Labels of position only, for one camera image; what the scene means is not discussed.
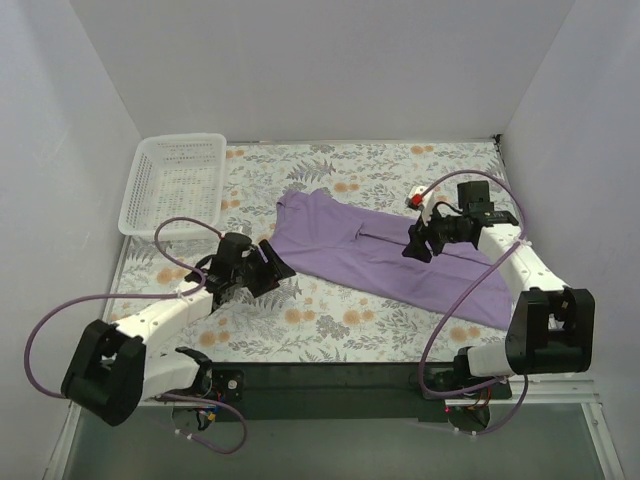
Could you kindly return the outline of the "white plastic basket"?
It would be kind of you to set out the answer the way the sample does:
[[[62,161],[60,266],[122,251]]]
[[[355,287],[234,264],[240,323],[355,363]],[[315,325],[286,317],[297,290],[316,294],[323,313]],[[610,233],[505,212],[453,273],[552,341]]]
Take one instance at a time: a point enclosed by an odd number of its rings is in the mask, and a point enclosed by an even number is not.
[[[142,140],[124,191],[120,233],[151,239],[156,228],[172,217],[215,226],[221,214],[226,147],[226,138],[218,133]]]

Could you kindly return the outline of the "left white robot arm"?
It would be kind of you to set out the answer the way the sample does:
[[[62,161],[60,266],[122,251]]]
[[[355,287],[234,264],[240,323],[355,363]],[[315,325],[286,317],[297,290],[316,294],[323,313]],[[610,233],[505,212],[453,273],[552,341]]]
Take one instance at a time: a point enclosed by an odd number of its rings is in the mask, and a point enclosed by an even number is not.
[[[176,333],[204,319],[246,289],[258,298],[295,271],[268,241],[224,235],[212,255],[184,277],[171,299],[123,320],[91,322],[83,331],[61,384],[62,395],[105,423],[123,423],[143,400],[166,394],[193,400],[233,400],[241,374],[218,373],[205,354],[189,347],[161,353]]]

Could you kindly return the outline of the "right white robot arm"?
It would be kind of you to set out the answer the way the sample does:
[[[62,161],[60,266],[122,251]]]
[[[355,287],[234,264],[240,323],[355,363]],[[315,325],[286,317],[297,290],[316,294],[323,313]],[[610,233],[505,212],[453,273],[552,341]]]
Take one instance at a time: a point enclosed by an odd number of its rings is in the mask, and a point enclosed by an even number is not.
[[[449,383],[432,388],[425,381],[427,360],[417,380],[426,397],[475,397],[514,375],[582,373],[592,363],[596,302],[586,289],[572,288],[555,275],[526,239],[524,218],[496,209],[491,177],[458,184],[458,206],[439,211],[430,188],[415,186],[406,199],[420,216],[409,230],[404,256],[429,262],[448,244],[468,243],[485,255],[489,268],[446,311],[450,318],[493,273],[499,273],[513,301],[506,337],[459,353]]]

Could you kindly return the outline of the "purple t shirt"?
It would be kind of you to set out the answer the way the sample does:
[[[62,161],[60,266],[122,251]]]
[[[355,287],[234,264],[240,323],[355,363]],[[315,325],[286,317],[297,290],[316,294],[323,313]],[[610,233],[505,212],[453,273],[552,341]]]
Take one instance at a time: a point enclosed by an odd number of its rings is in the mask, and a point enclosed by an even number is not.
[[[270,243],[296,272],[390,300],[446,312],[491,265],[470,244],[428,263],[403,256],[413,219],[342,204],[316,190],[276,203]]]

